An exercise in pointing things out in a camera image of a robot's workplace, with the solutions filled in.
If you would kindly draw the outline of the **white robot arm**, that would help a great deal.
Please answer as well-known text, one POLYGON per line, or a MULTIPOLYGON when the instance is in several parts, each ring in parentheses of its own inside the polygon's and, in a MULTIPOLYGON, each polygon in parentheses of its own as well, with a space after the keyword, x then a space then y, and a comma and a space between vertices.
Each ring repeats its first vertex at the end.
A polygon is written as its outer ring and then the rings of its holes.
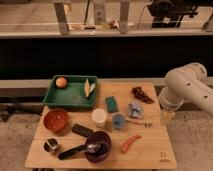
POLYGON ((205 84, 206 68, 197 62, 174 68, 165 75, 165 87, 158 95, 161 124, 167 125, 186 100, 213 116, 213 88, 205 84))

